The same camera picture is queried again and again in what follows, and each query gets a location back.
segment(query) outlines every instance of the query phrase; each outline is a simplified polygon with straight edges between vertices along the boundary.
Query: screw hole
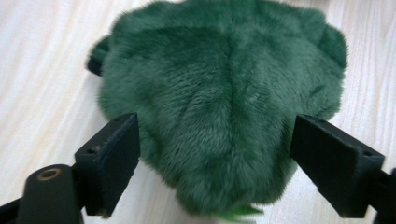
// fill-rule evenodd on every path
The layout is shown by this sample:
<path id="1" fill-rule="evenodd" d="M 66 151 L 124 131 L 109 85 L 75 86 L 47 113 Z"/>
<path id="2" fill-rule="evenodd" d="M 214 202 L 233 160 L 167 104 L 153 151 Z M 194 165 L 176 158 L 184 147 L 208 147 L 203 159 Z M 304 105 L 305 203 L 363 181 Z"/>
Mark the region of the screw hole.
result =
<path id="1" fill-rule="evenodd" d="M 41 172 L 37 179 L 40 181 L 46 181 L 46 180 L 51 180 L 52 178 L 55 178 L 61 173 L 61 170 L 58 168 L 54 169 L 48 169 L 46 171 Z"/>
<path id="2" fill-rule="evenodd" d="M 100 147 L 91 147 L 91 148 L 89 148 L 89 149 L 87 150 L 87 152 L 88 152 L 89 154 L 93 154 L 93 153 L 98 152 L 99 150 L 100 150 Z"/>
<path id="3" fill-rule="evenodd" d="M 370 156 L 373 156 L 373 153 L 371 153 L 369 151 L 363 151 L 363 156 L 370 157 Z"/>

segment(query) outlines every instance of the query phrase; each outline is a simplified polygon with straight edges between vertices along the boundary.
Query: green fur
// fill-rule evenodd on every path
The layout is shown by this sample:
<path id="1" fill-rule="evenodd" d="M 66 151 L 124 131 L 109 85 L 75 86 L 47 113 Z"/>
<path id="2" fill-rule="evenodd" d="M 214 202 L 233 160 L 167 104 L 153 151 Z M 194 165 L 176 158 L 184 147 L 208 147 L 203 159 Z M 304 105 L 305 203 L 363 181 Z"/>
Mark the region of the green fur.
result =
<path id="1" fill-rule="evenodd" d="M 106 117 L 137 112 L 143 160 L 210 215 L 279 199 L 295 116 L 339 109 L 347 47 L 314 9 L 187 0 L 123 14 L 92 57 Z"/>

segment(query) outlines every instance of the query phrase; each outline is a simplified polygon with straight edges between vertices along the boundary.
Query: white wooden surface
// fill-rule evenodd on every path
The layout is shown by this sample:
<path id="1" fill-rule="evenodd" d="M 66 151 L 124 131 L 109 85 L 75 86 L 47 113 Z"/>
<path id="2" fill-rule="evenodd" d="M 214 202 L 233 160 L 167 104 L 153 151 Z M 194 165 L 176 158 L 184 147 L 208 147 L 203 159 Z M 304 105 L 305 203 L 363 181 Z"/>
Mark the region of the white wooden surface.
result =
<path id="1" fill-rule="evenodd" d="M 316 7 L 341 29 L 349 67 L 341 112 L 331 122 L 387 156 L 396 166 L 396 1 L 284 1 Z M 106 121 L 96 105 L 101 79 L 84 63 L 92 44 L 125 10 L 145 0 L 0 1 L 0 204 L 21 197 L 25 178 L 73 154 Z M 175 193 L 143 163 L 135 171 L 114 216 L 86 223 L 220 223 L 189 217 Z M 265 206 L 257 223 L 371 223 L 341 219 L 300 170 L 284 197 Z"/>

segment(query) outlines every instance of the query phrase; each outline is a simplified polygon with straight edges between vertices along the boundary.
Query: stuffed toy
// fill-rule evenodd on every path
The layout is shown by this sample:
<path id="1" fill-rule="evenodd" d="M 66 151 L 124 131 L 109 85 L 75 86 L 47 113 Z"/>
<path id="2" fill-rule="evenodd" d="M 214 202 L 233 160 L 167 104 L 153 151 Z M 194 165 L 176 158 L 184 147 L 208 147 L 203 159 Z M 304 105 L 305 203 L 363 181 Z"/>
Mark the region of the stuffed toy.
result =
<path id="1" fill-rule="evenodd" d="M 347 47 L 315 9 L 154 2 L 118 18 L 93 64 L 103 113 L 137 112 L 142 159 L 182 207 L 228 216 L 281 197 L 295 117 L 337 112 Z"/>

